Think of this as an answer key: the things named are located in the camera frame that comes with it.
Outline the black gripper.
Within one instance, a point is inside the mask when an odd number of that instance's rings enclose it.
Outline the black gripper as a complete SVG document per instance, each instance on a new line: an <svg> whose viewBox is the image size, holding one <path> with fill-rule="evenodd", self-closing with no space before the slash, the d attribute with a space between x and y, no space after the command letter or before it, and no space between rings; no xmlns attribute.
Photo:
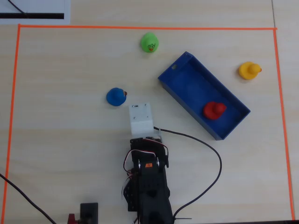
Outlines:
<svg viewBox="0 0 299 224"><path fill-rule="evenodd" d="M164 152L164 146L159 138L145 137L135 138L130 141L131 149L138 149L142 151Z"/></svg>

